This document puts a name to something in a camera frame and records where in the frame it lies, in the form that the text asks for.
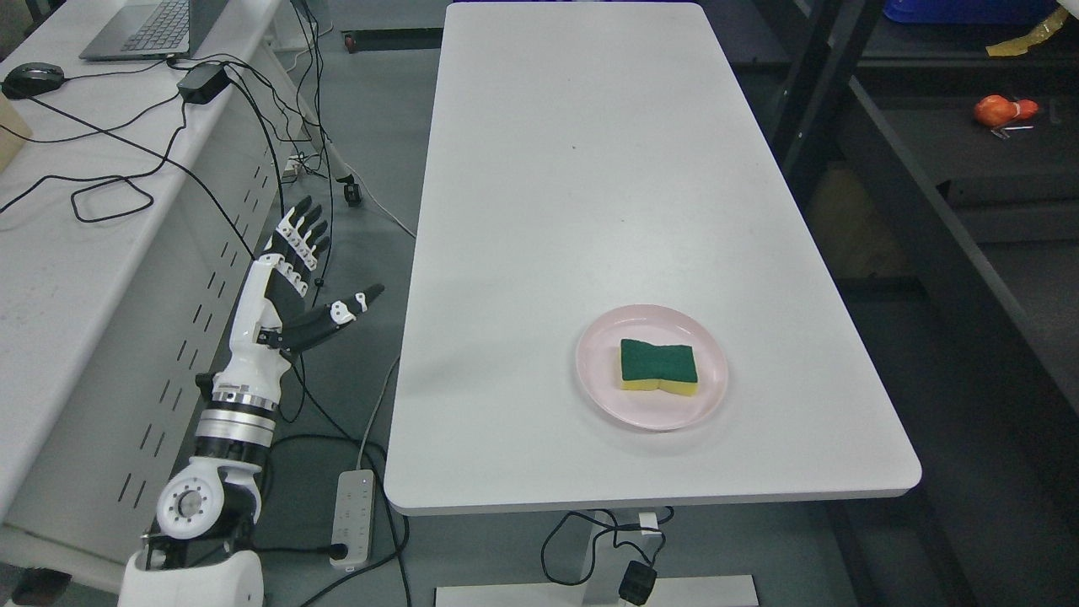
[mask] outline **power outlet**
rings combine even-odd
[[[334,569],[354,571],[371,557],[371,519],[374,514],[374,472],[349,470],[338,477],[331,543],[349,547],[344,558],[330,558]]]
[[[285,161],[285,168],[281,171],[282,178],[299,178],[303,174],[303,163],[300,161],[298,155],[288,156],[288,160]]]

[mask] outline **laptop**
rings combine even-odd
[[[228,0],[161,0],[128,4],[117,13],[79,58],[91,61],[190,57],[209,33]]]

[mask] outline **orange object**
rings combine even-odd
[[[1026,120],[1038,112],[1038,104],[1030,99],[1009,101],[1000,95],[989,95],[974,106],[974,119],[989,128],[1013,120]]]

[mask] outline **computer mouse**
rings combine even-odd
[[[9,99],[25,99],[55,91],[65,82],[64,70],[53,64],[23,64],[8,73],[0,89]]]

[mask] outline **cardboard box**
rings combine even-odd
[[[24,141],[22,138],[12,135],[10,130],[22,135],[23,137],[30,137],[33,133],[30,127],[27,126],[26,121],[23,116],[18,114],[8,97],[0,95],[0,124],[4,128],[0,128],[0,173],[8,167],[8,164],[15,157],[18,150],[23,149]]]

